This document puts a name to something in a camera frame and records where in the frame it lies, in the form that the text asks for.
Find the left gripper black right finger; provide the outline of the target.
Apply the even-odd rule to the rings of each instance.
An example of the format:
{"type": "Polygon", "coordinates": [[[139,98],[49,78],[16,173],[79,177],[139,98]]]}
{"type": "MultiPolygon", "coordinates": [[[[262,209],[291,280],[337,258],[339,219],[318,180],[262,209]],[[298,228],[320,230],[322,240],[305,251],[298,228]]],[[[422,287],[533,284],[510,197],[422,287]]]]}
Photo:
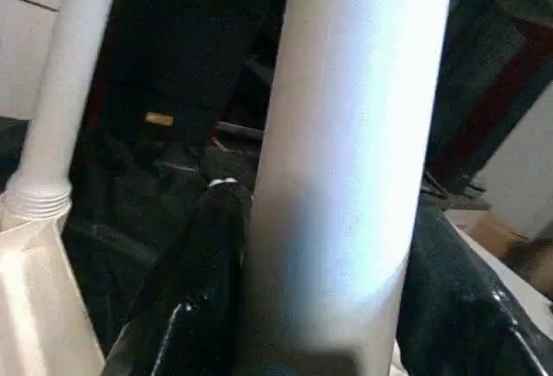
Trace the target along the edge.
{"type": "Polygon", "coordinates": [[[436,207],[419,207],[397,326],[410,375],[550,375],[552,341],[436,207]]]}

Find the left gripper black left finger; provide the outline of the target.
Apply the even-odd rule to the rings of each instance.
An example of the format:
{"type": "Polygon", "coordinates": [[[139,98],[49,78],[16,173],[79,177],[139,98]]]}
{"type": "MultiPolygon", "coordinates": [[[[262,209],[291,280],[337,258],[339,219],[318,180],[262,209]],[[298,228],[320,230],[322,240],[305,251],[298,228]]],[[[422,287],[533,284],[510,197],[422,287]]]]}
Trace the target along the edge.
{"type": "Polygon", "coordinates": [[[209,183],[143,281],[104,375],[229,375],[251,210],[234,178],[209,183]]]}

